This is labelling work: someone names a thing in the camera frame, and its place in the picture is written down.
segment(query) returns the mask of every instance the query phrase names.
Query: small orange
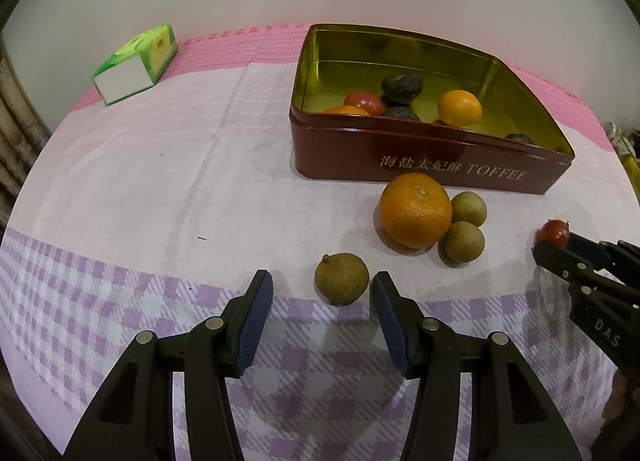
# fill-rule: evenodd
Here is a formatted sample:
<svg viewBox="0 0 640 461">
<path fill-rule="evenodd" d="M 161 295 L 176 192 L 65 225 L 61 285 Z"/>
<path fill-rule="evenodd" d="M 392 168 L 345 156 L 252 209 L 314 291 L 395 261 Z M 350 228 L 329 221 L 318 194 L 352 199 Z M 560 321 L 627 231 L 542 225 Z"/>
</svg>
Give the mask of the small orange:
<svg viewBox="0 0 640 461">
<path fill-rule="evenodd" d="M 470 92 L 456 89 L 442 95 L 438 116 L 450 126 L 471 126 L 482 120 L 482 105 Z"/>
<path fill-rule="evenodd" d="M 355 105 L 341 105 L 340 107 L 328 108 L 323 110 L 327 114 L 358 114 L 359 116 L 369 116 L 369 113 L 363 108 Z"/>
<path fill-rule="evenodd" d="M 415 172 L 389 183 L 378 204 L 386 233 L 408 248 L 426 248 L 441 240 L 451 225 L 451 201 L 436 180 Z"/>
</svg>

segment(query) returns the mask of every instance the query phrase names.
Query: pink stripe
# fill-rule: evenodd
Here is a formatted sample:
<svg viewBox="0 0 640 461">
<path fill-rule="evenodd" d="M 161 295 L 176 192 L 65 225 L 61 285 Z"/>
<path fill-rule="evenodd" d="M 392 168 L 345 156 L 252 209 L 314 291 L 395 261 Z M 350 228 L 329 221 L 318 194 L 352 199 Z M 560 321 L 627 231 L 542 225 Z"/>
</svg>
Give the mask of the pink stripe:
<svg viewBox="0 0 640 461">
<path fill-rule="evenodd" d="M 285 64 L 297 62 L 308 24 L 252 27 L 192 38 L 178 43 L 178 53 L 163 80 L 197 71 L 245 67 L 252 62 Z M 591 109 L 580 98 L 563 91 L 544 78 L 510 66 L 540 99 L 554 119 L 577 130 L 603 150 L 613 152 L 604 130 Z M 72 111 L 100 102 L 91 88 Z"/>
<path fill-rule="evenodd" d="M 527 73 L 516 66 L 509 67 L 538 97 L 554 120 L 576 130 L 601 149 L 615 152 L 600 122 L 583 100 L 540 76 Z"/>
<path fill-rule="evenodd" d="M 178 42 L 178 53 L 161 80 L 197 71 L 245 67 L 251 62 L 260 64 L 297 62 L 308 28 L 308 24 L 252 27 Z M 92 87 L 71 111 L 89 107 L 101 101 L 100 94 Z"/>
</svg>

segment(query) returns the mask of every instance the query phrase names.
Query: chinese characters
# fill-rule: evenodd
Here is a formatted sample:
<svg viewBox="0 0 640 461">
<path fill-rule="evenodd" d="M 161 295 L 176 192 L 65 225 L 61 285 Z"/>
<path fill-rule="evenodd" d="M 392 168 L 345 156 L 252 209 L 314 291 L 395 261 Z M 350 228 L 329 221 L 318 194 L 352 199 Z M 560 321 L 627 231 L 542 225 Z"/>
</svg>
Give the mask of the chinese characters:
<svg viewBox="0 0 640 461">
<path fill-rule="evenodd" d="M 380 160 L 380 167 L 404 168 L 412 170 L 437 170 L 439 172 L 463 172 L 467 174 L 477 174 L 479 176 L 497 177 L 522 181 L 527 176 L 527 172 L 513 170 L 500 166 L 490 167 L 489 165 L 479 165 L 476 163 L 465 164 L 454 161 L 429 161 L 427 159 L 415 160 L 411 157 L 383 156 Z"/>
</svg>

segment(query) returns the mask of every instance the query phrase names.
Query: white wall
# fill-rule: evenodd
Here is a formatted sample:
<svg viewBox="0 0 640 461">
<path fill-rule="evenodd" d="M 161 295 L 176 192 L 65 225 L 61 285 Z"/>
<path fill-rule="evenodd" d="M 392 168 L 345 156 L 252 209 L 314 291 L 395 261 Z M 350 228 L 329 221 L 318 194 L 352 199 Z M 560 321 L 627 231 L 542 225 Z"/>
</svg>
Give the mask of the white wall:
<svg viewBox="0 0 640 461">
<path fill-rule="evenodd" d="M 178 39 L 253 25 L 353 22 L 487 51 L 640 124 L 640 27 L 623 0 L 22 0 L 4 30 L 18 76 L 52 128 L 98 65 L 170 22 Z"/>
</svg>

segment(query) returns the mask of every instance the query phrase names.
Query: tablecloth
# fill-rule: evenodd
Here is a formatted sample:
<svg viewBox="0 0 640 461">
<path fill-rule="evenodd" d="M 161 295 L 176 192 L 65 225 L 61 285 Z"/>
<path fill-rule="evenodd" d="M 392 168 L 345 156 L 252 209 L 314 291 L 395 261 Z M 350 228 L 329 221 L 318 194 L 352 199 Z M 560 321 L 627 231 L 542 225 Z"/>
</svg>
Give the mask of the tablecloth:
<svg viewBox="0 0 640 461">
<path fill-rule="evenodd" d="M 483 191 L 485 252 L 452 269 L 437 250 L 407 255 L 381 238 L 383 184 L 295 170 L 287 112 L 306 29 L 184 41 L 156 87 L 111 107 L 89 91 L 65 118 L 0 247 L 0 346 L 26 408 L 63 451 L 138 331 L 185 332 L 264 268 L 274 278 L 271 316 L 254 365 L 228 381 L 245 457 L 396 459 L 417 385 L 392 367 L 366 295 L 338 309 L 313 288 L 323 254 L 351 251 L 456 331 L 508 333 L 586 451 L 612 364 L 568 320 L 566 284 L 536 267 L 530 247 L 549 218 L 595 240 L 640 242 L 638 202 L 593 113 L 514 69 L 576 157 L 546 195 Z M 187 460 L 181 383 L 175 441 Z M 466 459 L 467 377 L 460 405 L 456 459 Z"/>
</svg>

